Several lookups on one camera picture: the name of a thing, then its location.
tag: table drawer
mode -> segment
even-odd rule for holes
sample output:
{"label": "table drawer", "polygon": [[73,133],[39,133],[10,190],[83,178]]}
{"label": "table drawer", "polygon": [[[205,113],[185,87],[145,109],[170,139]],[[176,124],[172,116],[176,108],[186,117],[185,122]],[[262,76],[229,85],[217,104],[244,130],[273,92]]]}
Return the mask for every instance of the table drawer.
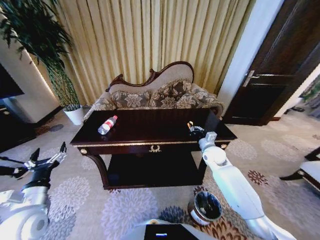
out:
{"label": "table drawer", "polygon": [[[215,145],[225,149],[230,141],[217,141]],[[102,155],[102,154],[145,154],[145,153],[160,153],[172,151],[200,151],[199,145],[196,142],[189,143],[140,143],[140,144],[119,144],[119,145],[101,145],[101,146],[84,146],[78,147],[84,155]]]}

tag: beige curtain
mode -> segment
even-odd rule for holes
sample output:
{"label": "beige curtain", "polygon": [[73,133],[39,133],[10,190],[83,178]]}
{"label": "beige curtain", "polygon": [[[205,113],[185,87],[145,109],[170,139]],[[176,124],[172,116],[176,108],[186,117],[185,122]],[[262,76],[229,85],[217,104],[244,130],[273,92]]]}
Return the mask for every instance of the beige curtain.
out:
{"label": "beige curtain", "polygon": [[252,1],[60,0],[73,39],[66,69],[80,102],[94,103],[121,73],[139,84],[174,61],[191,63],[194,82],[217,92]]}

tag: baseboard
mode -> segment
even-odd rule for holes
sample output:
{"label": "baseboard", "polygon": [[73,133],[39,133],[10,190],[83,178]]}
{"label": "baseboard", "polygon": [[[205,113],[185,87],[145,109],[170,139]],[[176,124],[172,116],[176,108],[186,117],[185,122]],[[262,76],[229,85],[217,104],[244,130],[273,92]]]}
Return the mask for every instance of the baseboard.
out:
{"label": "baseboard", "polygon": [[279,121],[280,118],[280,116],[274,116],[273,118],[271,118],[271,121]]}
{"label": "baseboard", "polygon": [[46,121],[51,119],[54,115],[56,115],[61,109],[62,109],[62,106],[58,106],[57,108],[55,108],[53,111],[51,111],[49,114],[47,114],[45,117],[43,117],[39,121],[35,123],[29,123],[29,125],[32,126],[33,128],[38,128],[42,126]]}

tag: lower shelf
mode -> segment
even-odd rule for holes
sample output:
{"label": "lower shelf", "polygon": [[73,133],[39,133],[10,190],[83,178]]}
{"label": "lower shelf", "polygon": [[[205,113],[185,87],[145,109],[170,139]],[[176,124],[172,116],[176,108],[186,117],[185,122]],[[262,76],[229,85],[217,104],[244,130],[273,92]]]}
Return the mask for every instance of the lower shelf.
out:
{"label": "lower shelf", "polygon": [[203,180],[191,152],[112,155],[107,178],[108,189],[201,185]]}

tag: white chair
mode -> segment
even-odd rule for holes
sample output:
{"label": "white chair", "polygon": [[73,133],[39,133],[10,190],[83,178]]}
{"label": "white chair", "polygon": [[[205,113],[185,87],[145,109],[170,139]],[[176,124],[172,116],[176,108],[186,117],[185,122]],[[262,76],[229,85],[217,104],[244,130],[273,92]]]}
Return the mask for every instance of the white chair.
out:
{"label": "white chair", "polygon": [[284,181],[304,179],[320,192],[320,161],[303,162],[299,170],[280,179]]}

